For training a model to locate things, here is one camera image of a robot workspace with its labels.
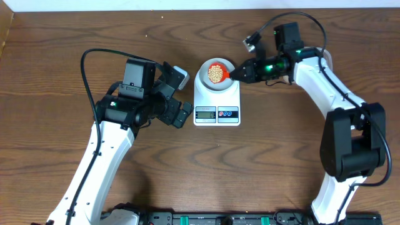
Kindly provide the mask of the red plastic measuring scoop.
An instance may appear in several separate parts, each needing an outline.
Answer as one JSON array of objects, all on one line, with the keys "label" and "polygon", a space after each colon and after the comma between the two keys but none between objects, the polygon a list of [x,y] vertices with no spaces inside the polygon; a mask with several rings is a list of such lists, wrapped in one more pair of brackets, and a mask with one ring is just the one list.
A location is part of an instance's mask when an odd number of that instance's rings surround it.
[{"label": "red plastic measuring scoop", "polygon": [[214,62],[209,66],[207,76],[213,84],[221,83],[230,78],[226,66],[220,62]]}]

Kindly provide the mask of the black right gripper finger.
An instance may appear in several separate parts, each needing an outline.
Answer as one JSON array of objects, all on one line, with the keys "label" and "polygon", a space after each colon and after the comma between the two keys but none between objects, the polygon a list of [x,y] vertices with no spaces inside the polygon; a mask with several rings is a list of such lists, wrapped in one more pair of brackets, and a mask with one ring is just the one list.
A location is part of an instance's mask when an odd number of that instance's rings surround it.
[{"label": "black right gripper finger", "polygon": [[246,74],[244,74],[244,75],[230,74],[229,77],[232,80],[235,80],[235,81],[240,81],[240,82],[243,82],[243,83],[250,83],[250,77],[247,77]]},{"label": "black right gripper finger", "polygon": [[251,64],[242,64],[229,73],[230,76],[250,76],[252,73]]}]

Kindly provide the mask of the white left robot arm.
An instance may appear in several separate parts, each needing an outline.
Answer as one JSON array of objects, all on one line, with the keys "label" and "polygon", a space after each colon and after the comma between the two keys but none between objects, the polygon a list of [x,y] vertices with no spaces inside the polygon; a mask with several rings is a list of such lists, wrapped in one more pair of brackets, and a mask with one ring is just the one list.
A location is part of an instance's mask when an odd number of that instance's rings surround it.
[{"label": "white left robot arm", "polygon": [[94,124],[77,171],[47,224],[142,224],[139,213],[126,207],[102,210],[118,167],[141,128],[155,118],[183,127],[193,105],[173,98],[189,74],[168,63],[128,59],[124,78],[96,103]]}]

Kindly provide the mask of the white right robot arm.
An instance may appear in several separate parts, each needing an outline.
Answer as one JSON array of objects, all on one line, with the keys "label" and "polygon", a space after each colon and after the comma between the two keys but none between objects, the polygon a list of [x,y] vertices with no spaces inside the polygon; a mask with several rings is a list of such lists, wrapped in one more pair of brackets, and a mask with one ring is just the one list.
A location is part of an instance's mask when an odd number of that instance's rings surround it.
[{"label": "white right robot arm", "polygon": [[386,117],[379,103],[366,103],[350,91],[329,67],[323,47],[306,47],[295,22],[276,26],[277,55],[266,57],[261,33],[244,45],[255,57],[244,61],[229,77],[244,83],[285,78],[303,88],[325,118],[319,155],[325,170],[317,197],[306,219],[313,224],[341,224],[357,188],[391,157],[385,138]]}]

